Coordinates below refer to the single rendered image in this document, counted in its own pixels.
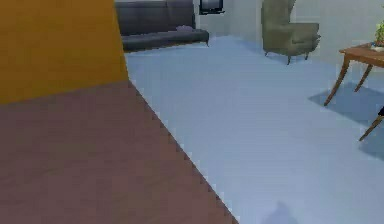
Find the dark chair with wooden legs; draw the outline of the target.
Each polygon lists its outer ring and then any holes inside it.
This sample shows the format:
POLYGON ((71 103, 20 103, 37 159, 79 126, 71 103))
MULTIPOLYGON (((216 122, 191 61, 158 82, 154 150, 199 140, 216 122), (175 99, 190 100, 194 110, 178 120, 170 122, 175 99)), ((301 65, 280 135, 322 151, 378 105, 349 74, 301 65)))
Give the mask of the dark chair with wooden legs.
POLYGON ((384 119, 384 106, 380 109, 376 119, 372 122, 370 127, 359 138, 359 141, 363 141, 382 122, 383 119, 384 119))

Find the brown wooden table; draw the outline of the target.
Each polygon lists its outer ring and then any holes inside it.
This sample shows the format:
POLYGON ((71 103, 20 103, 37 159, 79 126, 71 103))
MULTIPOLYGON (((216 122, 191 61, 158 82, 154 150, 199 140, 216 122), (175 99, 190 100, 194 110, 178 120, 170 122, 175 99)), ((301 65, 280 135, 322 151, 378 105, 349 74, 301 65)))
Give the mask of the brown wooden table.
POLYGON ((324 106, 327 106, 331 102, 332 98, 338 91, 338 88, 340 87, 348 71, 351 61, 356 61, 356 62, 364 63, 367 65, 367 68, 363 76, 361 77, 359 83, 354 89, 355 92, 358 92, 360 90, 360 88, 362 87, 363 83, 365 82, 366 78, 368 77, 370 71, 374 66, 384 68, 384 51, 377 52, 373 50, 371 48, 370 43, 365 43, 362 45, 341 49, 340 53, 344 55, 341 70, 330 94, 328 95, 327 99, 324 102, 324 106))

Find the black television set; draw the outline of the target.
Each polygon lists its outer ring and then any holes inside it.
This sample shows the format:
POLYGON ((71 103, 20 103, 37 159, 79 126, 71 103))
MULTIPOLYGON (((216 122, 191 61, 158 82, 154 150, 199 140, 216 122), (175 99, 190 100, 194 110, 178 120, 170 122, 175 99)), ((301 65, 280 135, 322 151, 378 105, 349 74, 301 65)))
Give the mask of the black television set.
POLYGON ((200 0, 199 14, 220 14, 224 11, 223 0, 200 0))

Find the green house plant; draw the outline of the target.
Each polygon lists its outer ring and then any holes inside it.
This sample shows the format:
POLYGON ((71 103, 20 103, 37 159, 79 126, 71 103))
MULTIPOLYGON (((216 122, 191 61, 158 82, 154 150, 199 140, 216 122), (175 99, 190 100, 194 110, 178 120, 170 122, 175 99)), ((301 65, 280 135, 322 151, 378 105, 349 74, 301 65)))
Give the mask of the green house plant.
POLYGON ((384 19, 376 25, 375 40, 371 43, 371 48, 376 52, 384 51, 384 19))

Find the dark grey sofa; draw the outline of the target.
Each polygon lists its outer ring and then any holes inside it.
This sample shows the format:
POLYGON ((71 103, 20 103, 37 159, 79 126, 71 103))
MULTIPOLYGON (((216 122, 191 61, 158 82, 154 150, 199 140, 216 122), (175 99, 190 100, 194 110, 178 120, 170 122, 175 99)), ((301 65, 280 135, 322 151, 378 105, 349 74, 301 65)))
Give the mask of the dark grey sofa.
POLYGON ((125 52, 209 43, 209 33, 196 27, 193 0, 116 1, 115 8, 125 52), (176 31, 181 25, 195 30, 176 31))

